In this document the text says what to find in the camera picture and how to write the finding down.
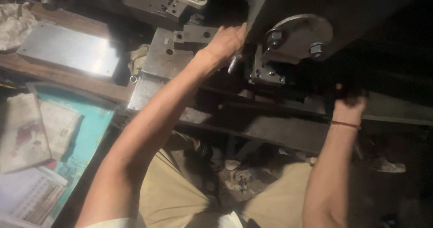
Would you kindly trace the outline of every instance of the paper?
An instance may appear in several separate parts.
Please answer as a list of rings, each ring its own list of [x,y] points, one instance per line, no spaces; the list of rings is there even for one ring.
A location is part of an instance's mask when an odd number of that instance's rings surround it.
[[[0,220],[24,228],[42,226],[66,183],[45,167],[0,174]]]
[[[81,114],[53,101],[41,101],[41,114],[52,158],[60,160],[68,148]]]
[[[2,110],[6,115],[0,140],[0,172],[23,169],[51,159],[36,96],[10,97]]]

